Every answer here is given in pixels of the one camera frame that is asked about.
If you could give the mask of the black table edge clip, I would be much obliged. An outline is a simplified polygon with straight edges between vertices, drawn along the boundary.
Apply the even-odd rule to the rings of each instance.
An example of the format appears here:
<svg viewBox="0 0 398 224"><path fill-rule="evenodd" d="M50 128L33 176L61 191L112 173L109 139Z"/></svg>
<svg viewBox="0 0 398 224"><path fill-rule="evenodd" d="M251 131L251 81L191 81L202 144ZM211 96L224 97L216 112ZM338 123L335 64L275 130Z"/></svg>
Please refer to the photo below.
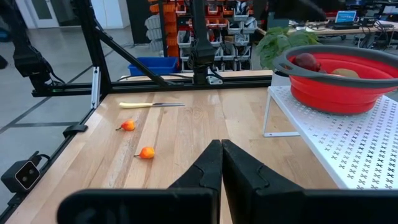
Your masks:
<svg viewBox="0 0 398 224"><path fill-rule="evenodd" d="M87 125L74 124L74 125L68 126L63 131L63 136L64 136L64 138L68 138L69 136L74 136L77 133L84 133L87 129L88 129Z"/></svg>

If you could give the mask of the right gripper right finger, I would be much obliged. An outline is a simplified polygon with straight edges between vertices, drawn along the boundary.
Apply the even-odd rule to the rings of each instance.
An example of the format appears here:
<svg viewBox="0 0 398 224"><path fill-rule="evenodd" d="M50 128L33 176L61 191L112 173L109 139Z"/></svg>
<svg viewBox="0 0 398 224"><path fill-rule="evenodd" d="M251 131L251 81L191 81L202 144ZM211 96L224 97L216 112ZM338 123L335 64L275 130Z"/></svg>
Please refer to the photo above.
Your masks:
<svg viewBox="0 0 398 224"><path fill-rule="evenodd" d="M221 143L233 224L398 224L398 190L305 189L230 140Z"/></svg>

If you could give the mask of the black cabled device on frame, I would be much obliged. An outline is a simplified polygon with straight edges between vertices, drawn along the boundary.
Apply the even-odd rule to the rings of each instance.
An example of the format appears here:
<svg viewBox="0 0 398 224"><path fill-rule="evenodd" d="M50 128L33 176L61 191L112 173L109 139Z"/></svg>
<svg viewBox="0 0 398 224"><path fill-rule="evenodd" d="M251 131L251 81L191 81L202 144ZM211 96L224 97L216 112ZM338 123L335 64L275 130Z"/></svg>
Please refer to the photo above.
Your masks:
<svg viewBox="0 0 398 224"><path fill-rule="evenodd" d="M18 16L16 1L0 0L0 15L9 26L17 71L30 80L36 92L53 91L63 86L65 82L54 74L48 61L31 44L23 21Z"/></svg>

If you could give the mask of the wooden desk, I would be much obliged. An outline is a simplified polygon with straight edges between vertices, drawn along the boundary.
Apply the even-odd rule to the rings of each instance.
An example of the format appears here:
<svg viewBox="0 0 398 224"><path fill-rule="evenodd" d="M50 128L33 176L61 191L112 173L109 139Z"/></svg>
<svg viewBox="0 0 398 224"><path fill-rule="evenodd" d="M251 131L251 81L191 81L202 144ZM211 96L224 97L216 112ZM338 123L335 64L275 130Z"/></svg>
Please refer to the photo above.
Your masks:
<svg viewBox="0 0 398 224"><path fill-rule="evenodd" d="M389 27L386 29L387 32L392 32L392 33L398 32L398 22L380 21L380 23L393 25L393 27ZM311 29L310 28L311 24L313 24L315 26L317 23L309 22L303 29L299 29L299 30L305 30L307 32L311 32L316 35L373 34L376 32L381 32L381 30L379 30L376 26L359 28L359 29L334 30L334 29L325 28L324 26L321 26L319 29L316 29L316 28Z"/></svg>

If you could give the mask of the white door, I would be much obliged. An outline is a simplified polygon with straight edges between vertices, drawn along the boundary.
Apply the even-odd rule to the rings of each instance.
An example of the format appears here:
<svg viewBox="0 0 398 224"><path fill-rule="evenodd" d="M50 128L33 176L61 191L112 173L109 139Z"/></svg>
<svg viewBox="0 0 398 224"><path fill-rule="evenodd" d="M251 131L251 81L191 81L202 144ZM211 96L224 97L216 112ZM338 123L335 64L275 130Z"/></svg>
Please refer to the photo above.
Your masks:
<svg viewBox="0 0 398 224"><path fill-rule="evenodd" d="M50 0L16 0L28 29L59 27Z"/></svg>

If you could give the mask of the green artificial potted plant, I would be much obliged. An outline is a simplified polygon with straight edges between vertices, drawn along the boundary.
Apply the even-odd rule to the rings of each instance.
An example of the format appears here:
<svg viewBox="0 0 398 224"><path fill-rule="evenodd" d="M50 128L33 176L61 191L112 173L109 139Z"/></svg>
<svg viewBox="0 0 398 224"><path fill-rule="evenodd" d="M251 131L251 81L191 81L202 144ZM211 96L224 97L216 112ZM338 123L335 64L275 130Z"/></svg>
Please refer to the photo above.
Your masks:
<svg viewBox="0 0 398 224"><path fill-rule="evenodd" d="M258 42L256 52L261 68L274 71L272 61L284 51L292 47L318 44L320 44L318 37L312 32L298 30L289 33L289 28L273 27Z"/></svg>

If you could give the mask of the open laptop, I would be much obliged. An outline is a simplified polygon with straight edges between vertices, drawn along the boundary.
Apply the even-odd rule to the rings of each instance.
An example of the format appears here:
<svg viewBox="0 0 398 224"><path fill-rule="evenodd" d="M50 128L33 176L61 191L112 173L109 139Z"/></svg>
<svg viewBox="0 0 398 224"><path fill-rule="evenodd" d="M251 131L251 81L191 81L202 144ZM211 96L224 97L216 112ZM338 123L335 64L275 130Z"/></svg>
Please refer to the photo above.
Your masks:
<svg viewBox="0 0 398 224"><path fill-rule="evenodd" d="M349 23L354 22L356 19L356 11L338 11L335 22L336 23Z"/></svg>

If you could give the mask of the blue plastic bin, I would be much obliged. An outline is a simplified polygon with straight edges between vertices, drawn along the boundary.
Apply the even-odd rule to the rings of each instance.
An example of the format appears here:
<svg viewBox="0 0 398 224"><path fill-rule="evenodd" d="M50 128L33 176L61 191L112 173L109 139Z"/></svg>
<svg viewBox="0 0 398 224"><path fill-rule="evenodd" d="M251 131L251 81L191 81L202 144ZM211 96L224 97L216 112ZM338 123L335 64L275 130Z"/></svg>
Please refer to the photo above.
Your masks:
<svg viewBox="0 0 398 224"><path fill-rule="evenodd" d="M138 61L143 63L156 75L166 75L178 72L176 57L139 57Z"/></svg>

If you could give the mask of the small orange pear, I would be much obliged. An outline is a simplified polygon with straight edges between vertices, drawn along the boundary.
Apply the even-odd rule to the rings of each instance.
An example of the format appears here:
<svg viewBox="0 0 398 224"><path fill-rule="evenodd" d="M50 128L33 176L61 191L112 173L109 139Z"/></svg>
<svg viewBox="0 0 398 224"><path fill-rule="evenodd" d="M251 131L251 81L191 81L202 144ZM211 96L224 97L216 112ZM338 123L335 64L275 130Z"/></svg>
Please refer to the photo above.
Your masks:
<svg viewBox="0 0 398 224"><path fill-rule="evenodd" d="M119 130L133 131L133 130L135 130L135 128L136 128L136 125L135 125L134 120L129 119L129 120L126 120L125 122L123 122L120 125L120 127L118 127L116 130L117 131L119 131Z"/></svg>
<svg viewBox="0 0 398 224"><path fill-rule="evenodd" d="M143 147L139 154L134 155L140 159L152 159L155 156L155 149L153 147Z"/></svg>

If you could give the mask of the knife with yellow handle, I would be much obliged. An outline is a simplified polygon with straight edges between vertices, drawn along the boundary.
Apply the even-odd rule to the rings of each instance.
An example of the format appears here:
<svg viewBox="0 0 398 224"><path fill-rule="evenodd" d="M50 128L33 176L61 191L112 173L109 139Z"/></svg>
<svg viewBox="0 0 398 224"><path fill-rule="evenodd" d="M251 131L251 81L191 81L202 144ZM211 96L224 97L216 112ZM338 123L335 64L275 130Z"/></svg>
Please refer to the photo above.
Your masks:
<svg viewBox="0 0 398 224"><path fill-rule="evenodd" d="M122 109L150 108L157 106L184 106L183 103L120 103Z"/></svg>

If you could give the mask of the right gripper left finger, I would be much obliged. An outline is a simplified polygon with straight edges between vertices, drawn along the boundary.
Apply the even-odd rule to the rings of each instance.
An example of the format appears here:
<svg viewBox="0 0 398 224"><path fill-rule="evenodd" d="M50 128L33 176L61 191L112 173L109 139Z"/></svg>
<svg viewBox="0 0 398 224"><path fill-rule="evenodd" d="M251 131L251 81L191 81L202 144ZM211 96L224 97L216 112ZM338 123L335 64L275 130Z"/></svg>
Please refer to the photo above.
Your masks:
<svg viewBox="0 0 398 224"><path fill-rule="evenodd" d="M166 189L86 189L66 197L58 224L219 224L223 147L213 140Z"/></svg>

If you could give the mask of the red collapsible bowl grey rim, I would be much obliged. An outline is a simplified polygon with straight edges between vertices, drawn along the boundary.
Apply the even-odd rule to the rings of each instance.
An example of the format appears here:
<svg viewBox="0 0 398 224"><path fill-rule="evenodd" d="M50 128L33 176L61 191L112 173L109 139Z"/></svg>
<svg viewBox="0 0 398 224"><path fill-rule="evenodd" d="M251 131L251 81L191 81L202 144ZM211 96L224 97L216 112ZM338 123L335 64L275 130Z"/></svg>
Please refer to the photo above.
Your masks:
<svg viewBox="0 0 398 224"><path fill-rule="evenodd" d="M293 59L302 53L312 54L321 70L314 72L293 64ZM296 100L326 113L367 112L382 95L398 88L398 55L379 50L304 45L284 51L272 64L289 77L290 91ZM337 68L354 70L359 78L333 75Z"/></svg>

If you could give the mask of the white cabinet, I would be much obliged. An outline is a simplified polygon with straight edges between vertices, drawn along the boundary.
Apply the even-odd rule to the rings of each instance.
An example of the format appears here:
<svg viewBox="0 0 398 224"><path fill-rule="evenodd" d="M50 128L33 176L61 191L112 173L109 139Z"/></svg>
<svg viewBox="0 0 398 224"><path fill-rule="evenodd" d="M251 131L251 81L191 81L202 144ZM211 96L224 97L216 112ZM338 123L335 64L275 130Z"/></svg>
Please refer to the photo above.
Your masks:
<svg viewBox="0 0 398 224"><path fill-rule="evenodd" d="M91 0L97 21L104 29L123 29L130 25L126 0Z"/></svg>

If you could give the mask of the white perforated metal shelf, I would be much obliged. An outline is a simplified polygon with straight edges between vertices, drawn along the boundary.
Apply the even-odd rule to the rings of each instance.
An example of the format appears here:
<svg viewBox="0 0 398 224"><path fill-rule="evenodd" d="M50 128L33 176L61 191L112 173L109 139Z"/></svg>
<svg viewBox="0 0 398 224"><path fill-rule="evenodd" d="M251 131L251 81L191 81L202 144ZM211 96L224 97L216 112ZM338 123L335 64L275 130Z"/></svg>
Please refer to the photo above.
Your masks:
<svg viewBox="0 0 398 224"><path fill-rule="evenodd" d="M398 102L382 96L363 114L332 115L299 103L289 86L270 86L267 111L272 101L295 130L264 137L300 136L342 189L398 190Z"/></svg>

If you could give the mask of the green kiwi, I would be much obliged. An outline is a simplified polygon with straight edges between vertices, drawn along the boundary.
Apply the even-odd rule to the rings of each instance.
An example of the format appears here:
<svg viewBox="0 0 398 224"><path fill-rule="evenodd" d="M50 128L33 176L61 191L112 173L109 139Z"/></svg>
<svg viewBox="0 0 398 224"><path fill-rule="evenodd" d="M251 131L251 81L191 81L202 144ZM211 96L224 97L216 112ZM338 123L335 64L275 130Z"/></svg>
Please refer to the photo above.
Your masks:
<svg viewBox="0 0 398 224"><path fill-rule="evenodd" d="M354 70L346 69L346 68L337 68L332 71L333 75L338 75L341 77L346 77L346 78L359 78L358 73L356 73Z"/></svg>

